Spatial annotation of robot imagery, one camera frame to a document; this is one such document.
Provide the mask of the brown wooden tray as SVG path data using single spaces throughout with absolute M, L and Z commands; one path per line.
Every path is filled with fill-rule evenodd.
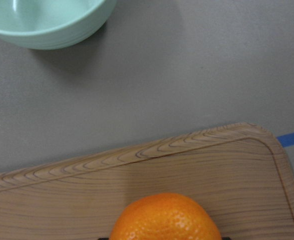
M 236 123 L 0 174 L 0 240 L 97 240 L 122 210 L 186 195 L 233 240 L 294 240 L 294 177 L 271 132 Z

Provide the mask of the mint green bowl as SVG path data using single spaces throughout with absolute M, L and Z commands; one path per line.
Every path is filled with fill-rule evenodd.
M 94 34 L 115 0 L 0 0 L 0 39 L 28 49 L 56 50 Z

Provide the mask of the orange mandarin fruit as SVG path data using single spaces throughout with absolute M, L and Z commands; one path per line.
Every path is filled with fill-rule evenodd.
M 218 227 L 197 202 L 178 193 L 160 193 L 129 204 L 111 231 L 111 240 L 220 240 Z

